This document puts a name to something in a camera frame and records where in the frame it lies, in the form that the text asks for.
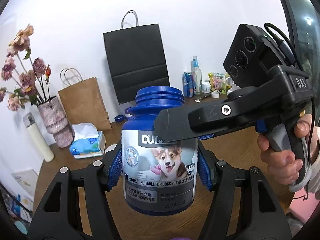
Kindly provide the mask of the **person's right hand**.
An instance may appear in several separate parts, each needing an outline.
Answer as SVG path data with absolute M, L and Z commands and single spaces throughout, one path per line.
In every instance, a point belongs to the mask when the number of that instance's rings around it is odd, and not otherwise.
M 312 115 L 305 114 L 300 117 L 295 125 L 295 135 L 298 138 L 309 139 Z M 262 134 L 257 139 L 261 150 L 261 159 L 267 164 L 268 173 L 282 185 L 290 185 L 299 177 L 303 161 L 297 159 L 292 151 L 284 150 L 276 152 L 270 147 L 270 143 Z M 311 141 L 312 175 L 309 181 L 309 191 L 319 194 L 319 127 L 313 129 Z

